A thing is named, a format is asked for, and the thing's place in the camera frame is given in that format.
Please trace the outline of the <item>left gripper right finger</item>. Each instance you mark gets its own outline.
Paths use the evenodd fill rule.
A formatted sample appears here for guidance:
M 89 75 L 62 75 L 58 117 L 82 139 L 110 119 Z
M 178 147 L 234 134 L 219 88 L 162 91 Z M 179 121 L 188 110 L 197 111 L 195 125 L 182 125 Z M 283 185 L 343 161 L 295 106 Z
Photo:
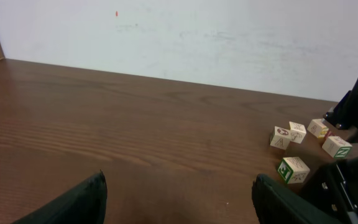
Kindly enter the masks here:
M 257 175 L 253 182 L 252 202 L 260 223 L 331 224 L 340 222 L 265 174 Z

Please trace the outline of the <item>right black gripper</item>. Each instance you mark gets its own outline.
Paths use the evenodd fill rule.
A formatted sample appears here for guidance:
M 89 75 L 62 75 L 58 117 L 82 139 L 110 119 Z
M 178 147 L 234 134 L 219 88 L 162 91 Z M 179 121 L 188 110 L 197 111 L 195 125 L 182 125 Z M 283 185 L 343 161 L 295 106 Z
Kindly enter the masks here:
M 355 127 L 348 140 L 358 142 L 358 92 L 349 91 L 324 117 L 339 130 Z M 358 157 L 321 166 L 300 196 L 342 223 L 358 223 Z

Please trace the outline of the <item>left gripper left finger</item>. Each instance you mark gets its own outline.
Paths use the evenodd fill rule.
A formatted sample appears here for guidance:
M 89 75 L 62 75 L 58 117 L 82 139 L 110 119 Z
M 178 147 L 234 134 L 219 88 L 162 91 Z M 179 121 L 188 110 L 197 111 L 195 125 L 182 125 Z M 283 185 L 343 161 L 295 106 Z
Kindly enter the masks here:
M 108 189 L 103 172 L 98 172 L 16 223 L 103 224 Z

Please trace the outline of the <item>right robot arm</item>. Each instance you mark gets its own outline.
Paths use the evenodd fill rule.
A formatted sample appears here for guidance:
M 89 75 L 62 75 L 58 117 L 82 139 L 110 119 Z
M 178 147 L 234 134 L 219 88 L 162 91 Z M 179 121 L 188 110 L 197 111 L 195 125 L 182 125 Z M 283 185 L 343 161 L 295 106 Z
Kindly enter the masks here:
M 324 115 L 338 130 L 352 127 L 357 132 L 348 140 L 358 142 L 358 94 L 351 91 Z M 301 189 L 300 196 L 341 223 L 358 223 L 358 157 L 340 159 L 320 166 Z

